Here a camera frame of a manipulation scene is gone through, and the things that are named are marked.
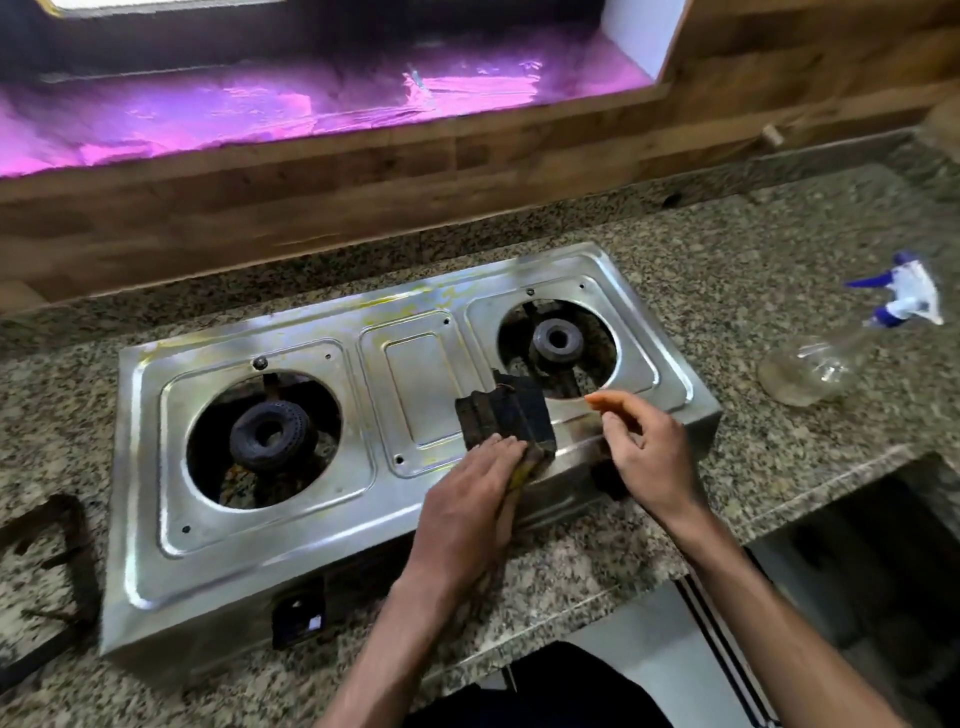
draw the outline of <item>blue trigger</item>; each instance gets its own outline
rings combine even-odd
[[[871,279],[850,280],[847,282],[848,288],[885,288],[894,282],[893,271],[887,271]]]

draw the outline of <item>person's left hand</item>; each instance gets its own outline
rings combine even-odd
[[[401,581],[450,610],[466,598],[510,542],[519,489],[507,482],[526,448],[493,435],[427,492]]]

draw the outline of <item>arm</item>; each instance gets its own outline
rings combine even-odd
[[[697,497],[682,425],[625,392],[588,396],[631,494],[696,570],[786,728],[902,726],[886,701],[746,558]],[[642,431],[642,438],[631,434]]]
[[[430,489],[407,566],[316,728],[403,721],[444,625],[510,540],[516,496],[506,496],[507,481],[525,450],[494,435]]]

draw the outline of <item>pink plastic sheet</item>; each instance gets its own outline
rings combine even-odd
[[[0,177],[414,124],[652,80],[602,33],[513,30],[379,59],[288,61],[0,88]]]

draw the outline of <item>hand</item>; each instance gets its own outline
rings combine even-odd
[[[510,542],[519,490],[507,482],[526,449],[493,435],[427,492],[400,581],[456,608]]]
[[[613,463],[636,501],[671,531],[704,505],[684,426],[629,392],[601,390],[587,403],[603,412]]]

